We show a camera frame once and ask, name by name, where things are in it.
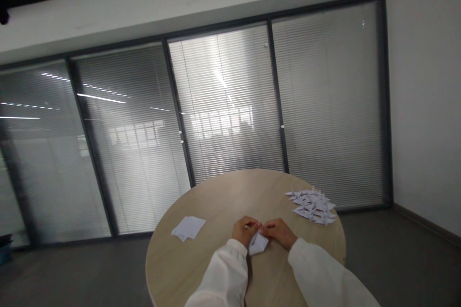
hand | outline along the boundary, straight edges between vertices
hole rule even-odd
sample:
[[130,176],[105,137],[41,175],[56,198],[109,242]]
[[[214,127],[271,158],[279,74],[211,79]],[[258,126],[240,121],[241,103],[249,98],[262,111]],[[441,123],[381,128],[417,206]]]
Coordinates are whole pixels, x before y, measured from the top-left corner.
[[298,237],[291,231],[290,227],[281,219],[277,218],[267,221],[259,229],[259,233],[265,237],[273,237],[289,252]]
[[239,241],[247,249],[250,246],[251,239],[262,225],[258,220],[245,216],[234,224],[232,238]]

table top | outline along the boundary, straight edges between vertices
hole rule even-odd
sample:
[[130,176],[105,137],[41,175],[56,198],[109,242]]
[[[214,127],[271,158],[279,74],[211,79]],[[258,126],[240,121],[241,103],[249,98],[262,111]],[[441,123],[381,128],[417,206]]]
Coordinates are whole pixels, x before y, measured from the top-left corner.
[[[346,240],[339,217],[315,224],[294,212],[290,191],[312,188],[289,174],[265,169],[236,170],[210,178],[182,195],[158,223],[146,255],[146,279],[157,307],[184,306],[197,289],[216,249],[226,244],[243,216],[265,222],[283,218],[298,236],[325,249],[344,265]],[[171,231],[185,216],[206,220],[195,240],[185,242]],[[288,252],[275,240],[248,261],[248,306],[306,306],[288,263]]]

gray floor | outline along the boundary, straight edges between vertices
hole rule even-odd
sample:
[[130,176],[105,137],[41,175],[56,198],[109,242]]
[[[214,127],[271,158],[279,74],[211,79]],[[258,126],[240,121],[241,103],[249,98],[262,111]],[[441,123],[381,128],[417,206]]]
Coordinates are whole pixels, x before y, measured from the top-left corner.
[[[461,249],[394,211],[341,216],[349,270],[382,307],[461,306]],[[0,267],[0,306],[151,306],[149,239],[47,248]]]

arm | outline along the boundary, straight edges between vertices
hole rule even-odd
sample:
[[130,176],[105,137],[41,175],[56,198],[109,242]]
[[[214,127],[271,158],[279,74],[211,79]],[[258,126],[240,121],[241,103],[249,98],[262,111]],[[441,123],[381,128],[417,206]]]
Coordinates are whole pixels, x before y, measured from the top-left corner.
[[261,224],[243,217],[234,224],[232,238],[211,257],[202,283],[186,302],[186,307],[243,306],[248,284],[246,255]]
[[310,307],[379,307],[362,282],[320,246],[297,239],[288,262]]

white paper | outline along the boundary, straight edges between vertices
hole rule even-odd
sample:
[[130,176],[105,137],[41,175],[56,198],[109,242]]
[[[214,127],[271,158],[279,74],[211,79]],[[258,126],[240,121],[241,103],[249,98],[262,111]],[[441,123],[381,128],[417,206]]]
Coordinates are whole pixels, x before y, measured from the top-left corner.
[[248,254],[250,256],[264,252],[269,240],[257,232],[251,239],[250,246],[248,248]]
[[194,216],[186,216],[176,226],[176,228],[173,229],[171,234],[179,237],[182,242],[184,242],[188,237],[195,239],[205,222],[205,220]]
[[298,186],[298,189],[299,192],[294,192],[292,188],[290,192],[285,193],[290,196],[289,200],[300,205],[293,210],[294,213],[317,224],[328,225],[335,221],[336,215],[330,212],[335,204],[331,203],[325,194],[314,188],[301,190]]

